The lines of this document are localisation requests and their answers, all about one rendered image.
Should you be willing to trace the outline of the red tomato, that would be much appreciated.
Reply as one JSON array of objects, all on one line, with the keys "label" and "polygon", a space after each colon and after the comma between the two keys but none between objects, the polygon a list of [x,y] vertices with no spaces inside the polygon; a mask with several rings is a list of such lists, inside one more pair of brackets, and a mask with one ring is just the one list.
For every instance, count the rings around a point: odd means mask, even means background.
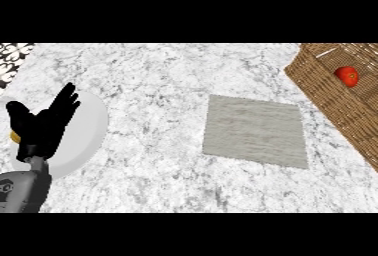
[{"label": "red tomato", "polygon": [[358,74],[355,69],[351,66],[339,67],[335,72],[335,76],[341,80],[341,82],[345,84],[346,87],[354,87],[358,82]]}]

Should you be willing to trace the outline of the brown wicker basket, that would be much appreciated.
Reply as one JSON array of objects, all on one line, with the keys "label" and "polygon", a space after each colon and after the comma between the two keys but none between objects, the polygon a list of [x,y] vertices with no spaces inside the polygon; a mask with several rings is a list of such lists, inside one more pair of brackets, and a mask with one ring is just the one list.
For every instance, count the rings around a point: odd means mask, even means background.
[{"label": "brown wicker basket", "polygon": [[[342,66],[358,74],[351,88]],[[378,172],[378,43],[302,43],[284,73]]]}]

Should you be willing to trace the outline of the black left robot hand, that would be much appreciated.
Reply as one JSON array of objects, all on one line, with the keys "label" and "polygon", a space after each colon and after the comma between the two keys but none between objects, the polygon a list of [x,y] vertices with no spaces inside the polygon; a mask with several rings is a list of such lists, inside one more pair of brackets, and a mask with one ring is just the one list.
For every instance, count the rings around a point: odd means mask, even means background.
[{"label": "black left robot hand", "polygon": [[23,162],[33,156],[47,160],[56,153],[64,127],[81,102],[75,85],[67,83],[61,88],[50,106],[33,115],[19,101],[5,104],[10,117],[10,128],[19,136],[19,148],[16,159]]}]

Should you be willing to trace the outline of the grey rectangular placemat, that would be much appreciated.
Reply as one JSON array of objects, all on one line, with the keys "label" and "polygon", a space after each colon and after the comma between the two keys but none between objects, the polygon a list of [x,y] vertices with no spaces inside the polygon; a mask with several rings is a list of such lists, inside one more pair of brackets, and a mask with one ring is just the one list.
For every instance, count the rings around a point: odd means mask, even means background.
[{"label": "grey rectangular placemat", "polygon": [[225,158],[307,169],[298,106],[211,95],[202,152]]}]

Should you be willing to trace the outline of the white round plate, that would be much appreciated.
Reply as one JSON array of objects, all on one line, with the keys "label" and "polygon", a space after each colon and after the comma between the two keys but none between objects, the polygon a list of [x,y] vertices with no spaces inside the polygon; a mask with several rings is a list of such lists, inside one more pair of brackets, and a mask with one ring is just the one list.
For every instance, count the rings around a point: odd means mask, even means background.
[{"label": "white round plate", "polygon": [[56,153],[47,160],[53,180],[78,170],[91,159],[101,146],[109,123],[101,99],[85,91],[73,92],[72,96],[79,106],[64,127]]}]

